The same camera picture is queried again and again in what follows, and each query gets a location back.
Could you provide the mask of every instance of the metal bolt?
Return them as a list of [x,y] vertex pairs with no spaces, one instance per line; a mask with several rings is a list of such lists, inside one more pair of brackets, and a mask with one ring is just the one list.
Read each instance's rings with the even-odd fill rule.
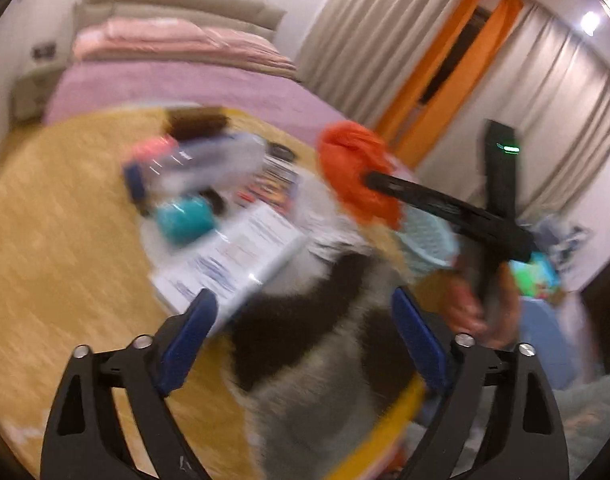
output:
[[529,343],[521,343],[518,346],[518,351],[521,352],[521,354],[523,354],[523,355],[527,355],[528,357],[532,357],[533,355],[536,355],[536,350]]
[[150,335],[141,335],[134,339],[134,346],[136,348],[147,348],[151,346],[154,342],[154,339]]
[[470,334],[466,333],[457,334],[454,340],[458,346],[464,346],[465,348],[469,348],[470,346],[474,346],[476,344],[474,338]]
[[87,345],[80,345],[74,348],[74,357],[80,359],[89,354],[90,348]]

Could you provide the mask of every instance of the pink object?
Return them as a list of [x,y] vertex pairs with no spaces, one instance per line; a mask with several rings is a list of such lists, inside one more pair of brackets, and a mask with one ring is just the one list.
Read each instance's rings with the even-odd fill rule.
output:
[[269,41],[255,34],[227,28],[200,28],[185,20],[130,20],[114,18],[81,31],[74,42],[76,60],[111,52],[218,55],[272,68],[295,70]]
[[129,159],[143,162],[156,158],[158,155],[177,147],[178,141],[168,135],[164,137],[152,137],[151,139],[143,140],[143,142],[134,145],[131,149]]
[[187,62],[84,62],[67,70],[44,117],[54,124],[103,108],[194,104],[239,108],[314,146],[343,115],[296,81]]

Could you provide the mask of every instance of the purple bedspread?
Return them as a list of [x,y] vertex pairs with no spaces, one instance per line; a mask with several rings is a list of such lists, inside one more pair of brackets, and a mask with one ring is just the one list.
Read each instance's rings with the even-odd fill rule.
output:
[[127,103],[192,102],[239,108],[313,146],[344,117],[284,77],[187,62],[85,62],[69,68],[45,124]]

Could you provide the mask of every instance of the wall outlet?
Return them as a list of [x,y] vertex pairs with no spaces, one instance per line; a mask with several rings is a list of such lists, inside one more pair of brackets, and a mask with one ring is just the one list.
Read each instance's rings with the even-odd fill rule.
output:
[[34,61],[52,61],[56,57],[56,42],[40,43],[32,47]]

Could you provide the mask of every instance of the headboard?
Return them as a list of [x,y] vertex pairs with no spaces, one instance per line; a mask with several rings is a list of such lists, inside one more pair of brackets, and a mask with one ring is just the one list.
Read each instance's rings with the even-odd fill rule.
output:
[[183,18],[197,25],[227,27],[268,40],[285,11],[263,0],[83,0],[76,8],[76,33],[112,16]]

